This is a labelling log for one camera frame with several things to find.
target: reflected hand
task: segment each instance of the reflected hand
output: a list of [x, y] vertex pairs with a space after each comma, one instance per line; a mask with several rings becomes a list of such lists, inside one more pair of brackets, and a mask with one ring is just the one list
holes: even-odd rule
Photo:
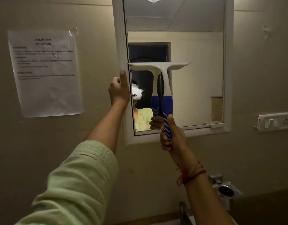
[[131, 94], [128, 88], [126, 73], [124, 69], [120, 70], [120, 78], [114, 77], [109, 87], [109, 94], [111, 98], [112, 106], [118, 104], [126, 109], [130, 99]]
[[151, 130], [161, 129], [164, 124], [164, 118], [161, 116], [152, 117], [151, 122], [149, 123]]
[[163, 124], [162, 132], [160, 134], [162, 149], [170, 153], [173, 161], [180, 168], [180, 170], [190, 170], [197, 164], [198, 160], [187, 146], [186, 135], [184, 134], [183, 130], [175, 124], [173, 116], [168, 115], [167, 120], [172, 132], [172, 140], [170, 144], [167, 136], [165, 135]]

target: beige wall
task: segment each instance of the beige wall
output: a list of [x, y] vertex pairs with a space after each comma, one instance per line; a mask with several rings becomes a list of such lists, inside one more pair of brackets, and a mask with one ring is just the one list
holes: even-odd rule
[[[3, 225], [13, 224], [29, 212], [33, 197], [44, 189], [48, 173], [110, 108], [107, 88], [118, 72], [110, 0], [58, 0], [77, 5], [47, 1], [0, 1]], [[209, 173], [222, 173], [247, 195], [288, 188], [288, 131], [259, 134], [253, 128], [259, 113], [288, 111], [288, 0], [267, 1], [244, 3], [235, 12], [232, 132], [189, 139]], [[273, 29], [267, 40], [261, 29], [264, 23]], [[6, 31], [74, 27], [78, 29], [85, 113], [22, 118]], [[113, 189], [106, 224], [178, 209], [185, 191], [176, 187], [176, 167], [159, 144], [126, 147], [122, 125], [116, 156], [120, 177]]]
[[178, 126], [211, 121], [211, 97], [222, 96], [222, 32], [129, 31], [128, 42], [170, 42], [171, 61], [190, 61], [172, 71], [174, 119]]

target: white mirror frame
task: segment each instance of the white mirror frame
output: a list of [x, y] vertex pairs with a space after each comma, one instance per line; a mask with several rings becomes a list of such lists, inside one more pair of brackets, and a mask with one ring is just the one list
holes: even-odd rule
[[[127, 72], [127, 80], [131, 88], [130, 72], [128, 66], [128, 38], [126, 29], [126, 19], [124, 14], [124, 0], [112, 0], [114, 24], [116, 34], [117, 53], [120, 68]], [[225, 0], [224, 19], [224, 64], [223, 64], [223, 122], [220, 124], [206, 124], [181, 127], [187, 137], [201, 136], [215, 133], [225, 133], [231, 131], [232, 119], [232, 55], [233, 55], [233, 31], [234, 31], [234, 0]], [[138, 143], [158, 142], [160, 130], [147, 130], [135, 132], [134, 120], [131, 117], [132, 99], [129, 102], [124, 114], [124, 131], [127, 145]]]

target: paper sheet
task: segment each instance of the paper sheet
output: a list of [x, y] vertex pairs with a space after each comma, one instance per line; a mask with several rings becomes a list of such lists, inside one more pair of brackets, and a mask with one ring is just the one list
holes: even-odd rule
[[83, 112], [74, 33], [61, 30], [9, 31], [8, 41], [24, 117]]

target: green shirt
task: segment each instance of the green shirt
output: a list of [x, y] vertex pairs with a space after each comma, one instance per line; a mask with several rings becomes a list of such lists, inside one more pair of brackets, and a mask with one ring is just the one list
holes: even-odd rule
[[152, 117], [152, 109], [144, 108], [138, 110], [138, 119], [135, 121], [136, 132], [150, 130], [149, 122]]
[[117, 177], [112, 151], [100, 142], [84, 141], [49, 174], [47, 190], [32, 203], [33, 212], [17, 224], [103, 224]]

